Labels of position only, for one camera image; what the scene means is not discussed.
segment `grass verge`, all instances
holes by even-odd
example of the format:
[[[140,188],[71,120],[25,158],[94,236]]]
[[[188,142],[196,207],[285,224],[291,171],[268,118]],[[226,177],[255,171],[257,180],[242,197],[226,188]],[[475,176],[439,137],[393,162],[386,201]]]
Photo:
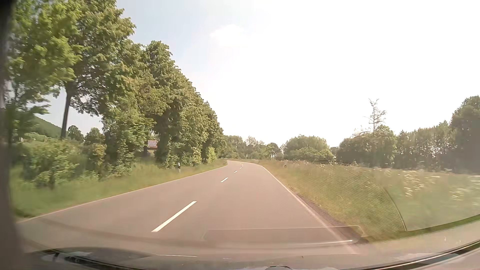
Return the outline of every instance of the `grass verge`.
[[[226,160],[177,169],[161,169],[152,163],[136,163],[131,174],[110,177],[103,181],[83,177],[59,184],[54,190],[35,188],[21,178],[22,167],[11,169],[10,188],[17,217],[34,217],[70,206],[126,193],[132,190],[165,183],[182,177],[225,166]]]

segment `grass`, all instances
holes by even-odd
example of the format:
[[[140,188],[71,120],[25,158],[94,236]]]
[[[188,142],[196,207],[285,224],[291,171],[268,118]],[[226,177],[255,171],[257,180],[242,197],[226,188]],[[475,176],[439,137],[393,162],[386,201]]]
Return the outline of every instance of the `grass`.
[[[375,239],[411,236],[480,219],[478,175],[301,162],[289,162],[284,168],[280,161],[243,161],[264,166],[336,221],[360,225]]]
[[[160,169],[152,163],[136,163],[131,174],[110,177],[99,181],[95,177],[83,177],[59,184],[54,190],[35,188],[21,178],[22,167],[11,170],[11,195],[15,214],[19,217],[33,217],[66,207],[94,201],[132,190],[165,183],[182,177],[225,166],[225,160],[210,164],[177,169]]]

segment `road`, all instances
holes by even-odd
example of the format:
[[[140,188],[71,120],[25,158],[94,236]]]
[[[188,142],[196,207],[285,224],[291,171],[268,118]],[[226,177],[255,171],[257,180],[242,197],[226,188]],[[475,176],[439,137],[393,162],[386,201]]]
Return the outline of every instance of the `road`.
[[[262,166],[238,161],[17,226],[27,251],[100,246],[196,256],[225,248],[258,253],[315,242],[327,245],[329,253],[355,253],[351,235],[327,228]]]

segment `shrub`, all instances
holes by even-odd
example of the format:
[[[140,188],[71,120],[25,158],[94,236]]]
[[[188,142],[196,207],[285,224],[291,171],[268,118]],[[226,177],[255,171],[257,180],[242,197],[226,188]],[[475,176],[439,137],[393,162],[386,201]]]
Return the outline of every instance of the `shrub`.
[[[65,140],[50,140],[25,144],[24,178],[37,187],[48,186],[71,180],[80,159],[80,150]]]
[[[84,153],[88,158],[86,169],[100,175],[107,174],[107,167],[105,166],[106,150],[107,146],[100,143],[92,143],[84,146]]]
[[[207,149],[207,163],[214,162],[216,160],[216,153],[213,147],[208,147]]]

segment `hazy sky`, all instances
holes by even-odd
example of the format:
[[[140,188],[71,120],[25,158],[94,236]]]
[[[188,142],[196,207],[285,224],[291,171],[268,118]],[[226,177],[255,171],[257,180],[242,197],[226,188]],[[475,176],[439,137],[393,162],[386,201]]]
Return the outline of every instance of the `hazy sky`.
[[[118,0],[132,39],[173,59],[227,135],[337,146],[379,98],[396,133],[450,120],[479,94],[478,1]],[[61,125],[65,95],[52,100]],[[83,133],[99,118],[71,110]]]

